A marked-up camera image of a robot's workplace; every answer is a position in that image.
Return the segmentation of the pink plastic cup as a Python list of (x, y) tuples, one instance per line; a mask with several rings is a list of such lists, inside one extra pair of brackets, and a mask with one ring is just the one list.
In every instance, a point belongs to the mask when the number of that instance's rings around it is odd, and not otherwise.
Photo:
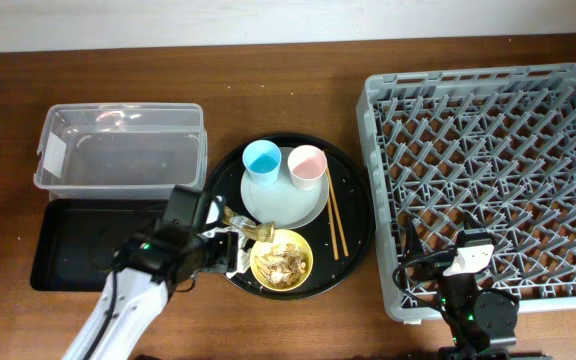
[(294, 148), (287, 165), (293, 185), (300, 190), (313, 189), (328, 167), (324, 151), (313, 145)]

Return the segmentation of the food scraps pile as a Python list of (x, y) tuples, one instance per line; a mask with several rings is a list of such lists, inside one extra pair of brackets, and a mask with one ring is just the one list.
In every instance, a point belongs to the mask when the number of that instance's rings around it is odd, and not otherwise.
[(307, 273), (304, 253), (293, 244), (277, 244), (257, 255), (254, 263), (264, 280), (274, 288), (285, 289), (297, 284)]

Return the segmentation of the blue plastic cup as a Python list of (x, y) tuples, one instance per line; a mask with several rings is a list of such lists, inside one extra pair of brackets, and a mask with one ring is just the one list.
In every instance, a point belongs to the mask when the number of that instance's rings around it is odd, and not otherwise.
[(256, 184), (270, 186), (279, 177), (282, 153), (275, 143), (269, 140), (256, 140), (245, 147), (242, 162), (246, 172)]

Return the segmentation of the yellow bowl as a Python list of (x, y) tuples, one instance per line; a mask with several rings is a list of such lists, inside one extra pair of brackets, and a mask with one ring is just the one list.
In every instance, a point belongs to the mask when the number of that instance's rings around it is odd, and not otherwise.
[(292, 230), (277, 230), (272, 243), (256, 242), (250, 250), (250, 270), (265, 288), (286, 292), (310, 276), (314, 256), (308, 242)]

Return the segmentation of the gold snack wrapper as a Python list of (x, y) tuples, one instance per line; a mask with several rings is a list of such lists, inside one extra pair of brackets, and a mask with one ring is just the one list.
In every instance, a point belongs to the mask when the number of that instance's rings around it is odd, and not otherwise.
[(225, 225), (240, 229), (247, 238), (254, 241), (266, 243), (274, 241), (276, 230), (274, 222), (256, 224), (253, 220), (243, 215), (238, 215), (227, 206), (224, 207), (222, 222)]

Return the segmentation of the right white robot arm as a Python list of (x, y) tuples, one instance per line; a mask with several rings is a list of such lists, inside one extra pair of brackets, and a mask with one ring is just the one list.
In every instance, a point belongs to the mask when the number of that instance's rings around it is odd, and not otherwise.
[(437, 311), (449, 326), (453, 344), (438, 350), (440, 359), (508, 359), (516, 343), (519, 298), (496, 288), (480, 288), (475, 275), (492, 260), (496, 240), (472, 216), (464, 219), (456, 243), (426, 253), (411, 219), (405, 226), (404, 260), (393, 271), (393, 282), (412, 271), (415, 282), (438, 287)]

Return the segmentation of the white napkin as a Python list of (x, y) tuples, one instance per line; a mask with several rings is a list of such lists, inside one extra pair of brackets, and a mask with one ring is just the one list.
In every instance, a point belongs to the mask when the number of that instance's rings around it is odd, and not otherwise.
[(249, 241), (249, 238), (247, 238), (240, 229), (238, 229), (234, 226), (227, 226), (225, 228), (215, 227), (215, 228), (210, 229), (208, 231), (205, 231), (201, 234), (210, 233), (210, 232), (227, 232), (227, 231), (236, 232), (239, 236), (239, 253), (238, 253), (237, 269), (234, 272), (224, 274), (227, 278), (232, 278), (233, 276), (235, 276), (237, 274), (245, 273), (250, 268), (250, 250), (251, 250), (251, 247), (246, 248), (246, 245), (247, 245), (247, 242)]

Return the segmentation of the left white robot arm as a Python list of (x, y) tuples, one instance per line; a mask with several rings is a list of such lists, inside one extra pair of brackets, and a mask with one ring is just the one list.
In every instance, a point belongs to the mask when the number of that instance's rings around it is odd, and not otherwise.
[(233, 227), (163, 225), (134, 234), (114, 255), (102, 295), (64, 357), (128, 358), (171, 297), (191, 291), (199, 273), (236, 271), (246, 241)]

